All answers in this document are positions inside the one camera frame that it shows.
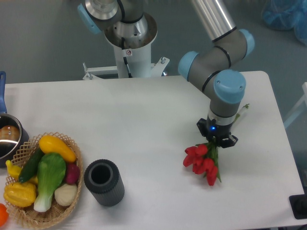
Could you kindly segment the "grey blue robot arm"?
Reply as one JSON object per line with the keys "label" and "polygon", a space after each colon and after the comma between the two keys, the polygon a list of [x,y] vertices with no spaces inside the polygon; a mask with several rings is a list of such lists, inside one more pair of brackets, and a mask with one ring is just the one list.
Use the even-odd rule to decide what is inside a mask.
{"label": "grey blue robot arm", "polygon": [[[232,147],[237,137],[231,134],[246,80],[231,66],[249,55],[255,46],[249,31],[237,29],[221,0],[194,0],[213,48],[207,54],[186,53],[178,72],[210,99],[207,118],[197,122],[200,133],[216,146]],[[83,0],[77,8],[80,18],[94,34],[103,32],[113,46],[118,76],[153,76],[151,44],[157,35],[153,17],[143,10],[141,0]]]}

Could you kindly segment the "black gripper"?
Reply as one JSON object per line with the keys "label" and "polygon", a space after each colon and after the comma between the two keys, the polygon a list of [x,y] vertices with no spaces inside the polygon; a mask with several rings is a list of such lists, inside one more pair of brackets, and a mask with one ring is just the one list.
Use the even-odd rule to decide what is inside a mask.
{"label": "black gripper", "polygon": [[219,125],[216,119],[210,120],[209,118],[201,118],[197,122],[201,135],[209,141],[215,138],[217,146],[221,148],[233,147],[238,142],[238,138],[231,134],[232,125],[233,123]]}

